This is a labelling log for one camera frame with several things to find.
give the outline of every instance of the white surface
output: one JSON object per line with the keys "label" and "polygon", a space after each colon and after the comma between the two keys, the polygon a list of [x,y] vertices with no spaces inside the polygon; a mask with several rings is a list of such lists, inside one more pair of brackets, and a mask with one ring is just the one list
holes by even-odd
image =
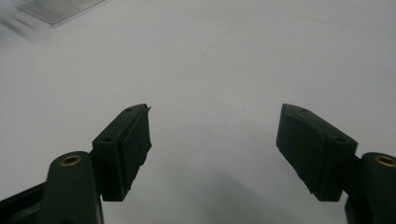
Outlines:
{"label": "white surface", "polygon": [[396,2],[110,0],[57,28],[0,2],[0,200],[147,103],[153,148],[106,223],[346,223],[276,148],[283,103],[396,155]]}

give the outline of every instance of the gray surface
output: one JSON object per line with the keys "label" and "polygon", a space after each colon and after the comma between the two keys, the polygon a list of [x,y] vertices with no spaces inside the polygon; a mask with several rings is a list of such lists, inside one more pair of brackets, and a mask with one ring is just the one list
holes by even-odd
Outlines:
{"label": "gray surface", "polygon": [[106,223],[346,223],[278,152],[282,103],[396,154],[392,0],[111,0],[57,28],[0,4],[0,199],[140,103],[153,148]]}

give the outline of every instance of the screw hole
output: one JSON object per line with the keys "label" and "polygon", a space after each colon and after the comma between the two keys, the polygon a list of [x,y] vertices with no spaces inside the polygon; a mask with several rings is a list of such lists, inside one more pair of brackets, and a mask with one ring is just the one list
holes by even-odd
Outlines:
{"label": "screw hole", "polygon": [[68,219],[65,219],[65,220],[59,222],[58,224],[75,224],[75,223],[76,223],[76,221],[74,219],[68,218]]}
{"label": "screw hole", "polygon": [[334,139],[335,139],[335,141],[337,141],[337,142],[346,142],[346,141],[347,141],[347,140],[345,140],[345,139],[342,138],[342,137],[335,137]]}
{"label": "screw hole", "polygon": [[376,156],[375,160],[383,165],[396,167],[396,160],[387,156]]}
{"label": "screw hole", "polygon": [[112,137],[107,137],[107,138],[105,138],[105,142],[112,142],[113,141],[113,138]]}
{"label": "screw hole", "polygon": [[69,156],[64,158],[61,161],[61,165],[62,166],[72,166],[74,164],[77,164],[81,161],[81,157],[80,156]]}

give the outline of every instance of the white table surface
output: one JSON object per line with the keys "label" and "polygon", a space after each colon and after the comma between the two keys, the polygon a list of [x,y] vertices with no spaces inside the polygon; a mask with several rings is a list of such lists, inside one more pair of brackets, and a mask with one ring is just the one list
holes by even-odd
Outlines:
{"label": "white table surface", "polygon": [[109,0],[56,28],[0,8],[0,200],[141,103],[153,147],[107,224],[347,223],[276,148],[283,103],[396,155],[394,0]]}

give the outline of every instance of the transparent plastic sheet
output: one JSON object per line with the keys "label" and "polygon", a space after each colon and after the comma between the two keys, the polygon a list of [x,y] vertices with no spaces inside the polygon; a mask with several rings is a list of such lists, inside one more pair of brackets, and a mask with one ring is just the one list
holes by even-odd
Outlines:
{"label": "transparent plastic sheet", "polygon": [[11,0],[17,9],[57,25],[105,0]]}

